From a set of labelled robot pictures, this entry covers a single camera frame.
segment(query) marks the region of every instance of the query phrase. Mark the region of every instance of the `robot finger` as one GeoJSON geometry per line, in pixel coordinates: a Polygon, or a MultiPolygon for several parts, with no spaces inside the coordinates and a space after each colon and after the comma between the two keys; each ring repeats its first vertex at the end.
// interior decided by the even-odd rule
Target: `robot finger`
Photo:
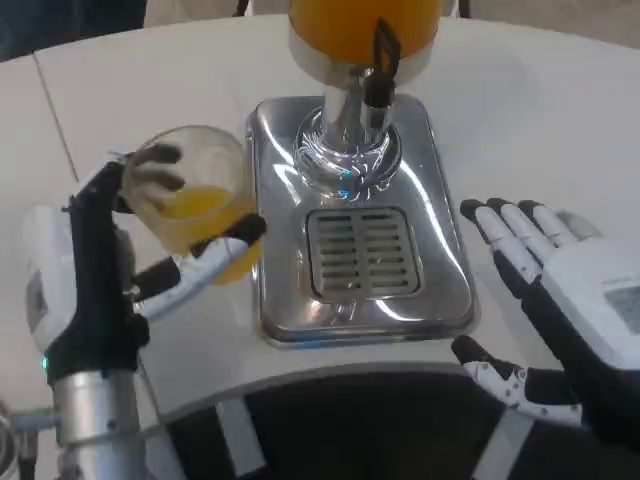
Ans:
{"type": "Polygon", "coordinates": [[[451,350],[473,381],[507,407],[537,420],[582,426],[582,405],[564,372],[523,368],[497,359],[464,335],[453,341],[451,350]]]}
{"type": "Polygon", "coordinates": [[[133,162],[136,167],[149,162],[162,165],[175,165],[182,158],[182,151],[175,145],[158,143],[127,155],[126,161],[133,162]]]}
{"type": "Polygon", "coordinates": [[[505,264],[514,272],[507,275],[507,286],[515,281],[515,275],[526,284],[533,283],[540,274],[540,264],[492,208],[478,200],[465,200],[460,205],[460,213],[478,227],[484,241],[491,246],[494,258],[500,259],[498,266],[503,279],[505,264]]]}
{"type": "Polygon", "coordinates": [[[558,218],[571,230],[579,241],[587,240],[592,237],[602,237],[602,232],[586,218],[561,210],[557,213],[558,218]]]}
{"type": "Polygon", "coordinates": [[[490,198],[487,205],[502,217],[514,235],[540,263],[544,264],[555,253],[556,247],[551,240],[516,205],[501,198],[490,198]]]}
{"type": "Polygon", "coordinates": [[[518,207],[534,222],[557,247],[576,243],[578,238],[546,205],[533,200],[523,200],[518,207]]]}

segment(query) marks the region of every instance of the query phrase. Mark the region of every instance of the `stainless steel base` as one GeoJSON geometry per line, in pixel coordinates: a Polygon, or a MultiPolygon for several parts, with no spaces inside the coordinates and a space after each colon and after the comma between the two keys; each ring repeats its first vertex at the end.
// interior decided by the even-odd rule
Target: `stainless steel base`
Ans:
{"type": "Polygon", "coordinates": [[[321,105],[320,97],[272,99],[249,119],[258,210],[269,229],[256,282],[264,332],[281,345],[314,346],[466,330],[473,285],[424,107],[397,97],[397,174],[340,199],[305,182],[295,165],[298,127],[321,105]]]}

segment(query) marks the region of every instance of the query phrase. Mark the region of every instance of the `robotic arm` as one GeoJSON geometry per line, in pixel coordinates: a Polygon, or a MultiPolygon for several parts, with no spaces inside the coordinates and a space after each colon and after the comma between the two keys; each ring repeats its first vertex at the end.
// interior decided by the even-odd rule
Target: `robotic arm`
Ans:
{"type": "Polygon", "coordinates": [[[148,323],[210,285],[266,231],[247,215],[134,277],[130,242],[112,218],[128,212],[118,197],[127,158],[106,163],[62,209],[36,207],[25,222],[28,322],[47,359],[62,479],[145,478],[133,375],[148,323]]]}
{"type": "Polygon", "coordinates": [[[460,211],[478,227],[502,280],[564,372],[495,359],[466,336],[452,344],[461,364],[511,408],[586,426],[640,452],[637,249],[533,201],[466,200],[460,211]]]}

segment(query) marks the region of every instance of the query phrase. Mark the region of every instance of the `floor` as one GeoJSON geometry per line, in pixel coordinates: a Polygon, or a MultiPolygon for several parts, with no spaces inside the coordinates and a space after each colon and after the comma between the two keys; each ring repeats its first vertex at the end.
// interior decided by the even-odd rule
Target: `floor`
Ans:
{"type": "MultiPolygon", "coordinates": [[[[463,376],[324,378],[246,398],[268,467],[252,480],[469,480],[502,407],[463,376]]],[[[234,480],[215,410],[169,432],[189,480],[234,480]]],[[[638,478],[640,456],[537,425],[509,480],[638,478]]]]}
{"type": "MultiPolygon", "coordinates": [[[[640,48],[640,0],[470,1],[474,18],[575,33],[640,48]]],[[[283,13],[289,4],[289,0],[252,2],[256,14],[283,13]]],[[[145,25],[231,16],[235,7],[236,0],[147,0],[145,25]]]]}

